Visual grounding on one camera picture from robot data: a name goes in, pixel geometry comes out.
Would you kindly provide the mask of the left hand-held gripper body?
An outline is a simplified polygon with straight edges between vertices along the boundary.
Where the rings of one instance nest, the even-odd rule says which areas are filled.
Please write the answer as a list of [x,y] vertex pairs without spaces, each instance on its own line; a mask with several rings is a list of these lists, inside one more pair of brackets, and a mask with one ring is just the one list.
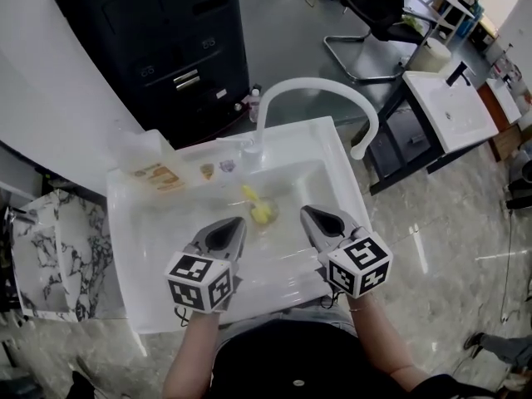
[[165,279],[173,302],[198,313],[222,313],[240,285],[240,241],[221,249],[198,239],[173,254]]

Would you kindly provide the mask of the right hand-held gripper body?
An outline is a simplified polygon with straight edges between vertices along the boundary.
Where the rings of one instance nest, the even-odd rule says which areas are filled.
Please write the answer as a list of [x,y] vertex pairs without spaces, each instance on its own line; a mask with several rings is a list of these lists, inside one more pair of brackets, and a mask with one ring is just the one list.
[[320,252],[318,261],[335,289],[360,298],[388,280],[393,254],[377,233],[358,227]]

